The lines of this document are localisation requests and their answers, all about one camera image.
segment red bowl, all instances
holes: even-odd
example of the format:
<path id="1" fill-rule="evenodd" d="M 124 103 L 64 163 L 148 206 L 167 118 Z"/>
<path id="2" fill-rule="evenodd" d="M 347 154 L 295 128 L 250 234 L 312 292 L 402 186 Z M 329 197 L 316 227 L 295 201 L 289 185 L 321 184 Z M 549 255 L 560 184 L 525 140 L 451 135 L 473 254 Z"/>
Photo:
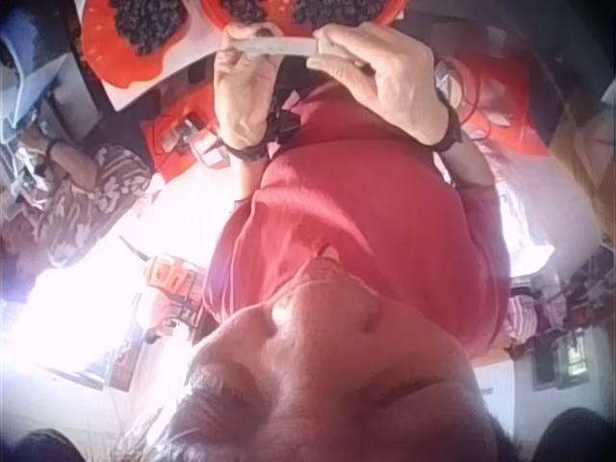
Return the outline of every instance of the red bowl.
<path id="1" fill-rule="evenodd" d="M 99 79 L 106 80 L 121 89 L 133 82 L 148 81 L 163 71 L 163 57 L 168 49 L 188 32 L 191 9 L 186 22 L 165 43 L 149 55 L 139 56 L 131 44 L 116 31 L 116 10 L 109 0 L 87 0 L 82 24 L 82 48 L 84 57 Z"/>
<path id="2" fill-rule="evenodd" d="M 234 21 L 234 18 L 220 5 L 220 0 L 200 1 L 203 12 L 205 12 L 210 21 L 219 29 L 222 30 L 224 26 Z M 404 10 L 407 2 L 408 0 L 385 0 L 383 10 L 374 22 L 384 26 L 391 24 L 399 13 Z M 268 14 L 268 21 L 278 25 L 286 35 L 311 37 L 312 30 L 310 28 L 293 23 L 294 4 L 295 0 L 289 0 L 286 4 L 283 0 L 266 0 L 264 2 L 259 2 L 259 6 Z"/>

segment black wristband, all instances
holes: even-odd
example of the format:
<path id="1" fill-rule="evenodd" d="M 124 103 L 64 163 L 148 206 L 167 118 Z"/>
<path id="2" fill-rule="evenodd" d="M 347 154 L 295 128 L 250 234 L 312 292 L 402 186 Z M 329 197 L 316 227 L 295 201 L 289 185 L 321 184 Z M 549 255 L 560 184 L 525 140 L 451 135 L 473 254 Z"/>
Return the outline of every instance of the black wristband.
<path id="1" fill-rule="evenodd" d="M 62 140 L 60 140 L 59 138 L 54 138 L 53 140 L 51 140 L 48 144 L 47 147 L 45 148 L 45 157 L 47 158 L 46 162 L 49 163 L 51 162 L 51 150 L 54 148 L 54 146 L 56 144 L 58 144 L 59 142 L 63 142 Z"/>
<path id="2" fill-rule="evenodd" d="M 259 159 L 263 159 L 268 155 L 268 142 L 266 141 L 267 136 L 263 137 L 258 144 L 254 146 L 245 147 L 244 149 L 236 149 L 227 144 L 224 145 L 224 148 L 227 150 L 229 154 L 244 162 L 254 162 Z"/>
<path id="3" fill-rule="evenodd" d="M 462 142 L 462 128 L 460 126 L 460 118 L 458 117 L 457 112 L 450 105 L 446 97 L 439 90 L 437 90 L 437 94 L 441 103 L 443 103 L 447 108 L 449 121 L 443 139 L 436 144 L 426 147 L 432 152 L 441 153 L 449 151 L 457 142 Z"/>

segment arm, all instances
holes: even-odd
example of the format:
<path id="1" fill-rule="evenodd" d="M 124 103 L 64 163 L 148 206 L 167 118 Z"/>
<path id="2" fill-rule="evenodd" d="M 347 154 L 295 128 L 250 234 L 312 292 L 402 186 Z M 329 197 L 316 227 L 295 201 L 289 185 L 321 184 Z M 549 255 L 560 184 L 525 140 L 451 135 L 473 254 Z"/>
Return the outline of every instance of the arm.
<path id="1" fill-rule="evenodd" d="M 237 157 L 229 150 L 236 201 L 251 197 L 259 188 L 269 162 L 265 145 L 260 146 L 268 130 L 268 113 L 281 58 L 246 55 L 234 49 L 233 42 L 256 37 L 264 30 L 270 35 L 282 35 L 280 29 L 269 23 L 230 24 L 223 31 L 214 63 L 218 135 L 228 147 L 239 151 Z M 248 151 L 251 153 L 245 158 L 252 160 L 241 159 L 241 154 Z"/>
<path id="2" fill-rule="evenodd" d="M 233 200 L 248 199 L 261 186 L 261 178 L 270 158 L 266 155 L 256 161 L 246 162 L 235 156 L 229 156 L 229 161 L 233 182 Z"/>
<path id="3" fill-rule="evenodd" d="M 338 80 L 359 103 L 421 144 L 437 144 L 446 135 L 449 115 L 436 92 L 434 55 L 426 45 L 371 23 L 357 28 L 329 25 L 315 35 L 345 48 L 368 63 L 373 72 L 366 73 L 349 60 L 324 55 L 310 58 L 308 67 Z M 486 269 L 486 306 L 498 308 L 504 316 L 509 258 L 494 175 L 465 135 L 440 156 L 456 184 L 470 238 Z"/>
<path id="4" fill-rule="evenodd" d="M 34 127 L 24 130 L 19 140 L 26 149 L 43 156 L 49 154 L 49 160 L 62 167 L 78 187 L 90 192 L 94 190 L 98 170 L 91 158 L 62 141 L 56 142 L 47 152 L 51 140 Z"/>
<path id="5" fill-rule="evenodd" d="M 455 143 L 440 157 L 458 190 L 494 186 L 494 174 L 488 162 L 465 133 L 462 134 L 462 142 Z"/>
<path id="6" fill-rule="evenodd" d="M 50 160 L 66 170 L 75 185 L 85 191 L 94 191 L 98 170 L 90 157 L 62 141 L 52 146 L 49 156 Z"/>

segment coffee beans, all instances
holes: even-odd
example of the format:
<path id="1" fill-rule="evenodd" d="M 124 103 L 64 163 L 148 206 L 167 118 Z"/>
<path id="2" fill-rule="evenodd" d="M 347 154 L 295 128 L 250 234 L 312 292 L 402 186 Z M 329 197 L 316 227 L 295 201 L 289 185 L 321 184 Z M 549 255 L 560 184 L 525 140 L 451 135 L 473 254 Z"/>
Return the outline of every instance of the coffee beans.
<path id="1" fill-rule="evenodd" d="M 110 0 L 109 6 L 115 9 L 115 29 L 138 55 L 163 46 L 188 17 L 182 0 Z"/>
<path id="2" fill-rule="evenodd" d="M 266 11 L 257 5 L 257 0 L 220 0 L 220 5 L 233 16 L 234 19 L 251 24 L 266 20 Z"/>
<path id="3" fill-rule="evenodd" d="M 384 0 L 296 0 L 293 22 L 311 29 L 325 24 L 358 26 L 383 10 Z"/>
<path id="4" fill-rule="evenodd" d="M 220 5 L 238 21 L 250 24 L 267 19 L 266 11 L 258 5 L 258 2 L 264 0 L 219 1 Z M 362 22 L 375 19 L 383 10 L 384 1 L 295 0 L 292 20 L 295 24 L 311 29 L 319 29 L 325 24 L 357 26 Z"/>

